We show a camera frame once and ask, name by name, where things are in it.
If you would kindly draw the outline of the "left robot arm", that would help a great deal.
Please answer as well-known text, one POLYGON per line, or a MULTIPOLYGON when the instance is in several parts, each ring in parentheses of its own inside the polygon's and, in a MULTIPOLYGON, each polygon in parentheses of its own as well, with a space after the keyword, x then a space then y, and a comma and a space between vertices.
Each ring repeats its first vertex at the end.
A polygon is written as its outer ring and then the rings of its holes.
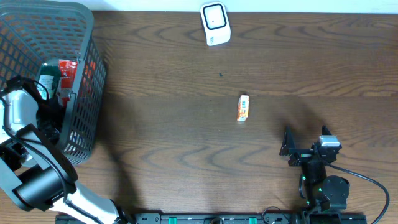
POLYGON ((135 223, 78 181, 71 162, 37 128, 45 104, 37 81, 16 76, 1 90, 1 189, 22 210, 65 213, 83 223, 135 223))

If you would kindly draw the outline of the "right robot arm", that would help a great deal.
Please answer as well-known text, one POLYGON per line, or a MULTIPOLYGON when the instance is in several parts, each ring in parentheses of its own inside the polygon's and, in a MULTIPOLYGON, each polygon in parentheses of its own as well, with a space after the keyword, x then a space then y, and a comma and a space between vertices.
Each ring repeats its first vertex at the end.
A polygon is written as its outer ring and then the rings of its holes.
POLYGON ((288 165, 300 167, 299 193, 307 208, 292 215, 291 223, 342 223, 341 212, 347 208, 349 182, 336 175, 327 175, 326 165, 336 161, 341 144, 326 126, 308 149, 299 149, 290 128, 286 127, 280 156, 288 157, 288 165))

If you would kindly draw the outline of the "small orange carton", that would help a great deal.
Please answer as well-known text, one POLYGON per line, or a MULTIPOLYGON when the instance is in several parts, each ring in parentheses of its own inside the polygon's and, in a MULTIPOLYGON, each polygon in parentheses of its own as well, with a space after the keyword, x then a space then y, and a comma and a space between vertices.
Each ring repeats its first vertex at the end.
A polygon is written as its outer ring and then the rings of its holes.
POLYGON ((237 107, 237 121, 245 122, 249 115, 249 96, 241 95, 237 107))

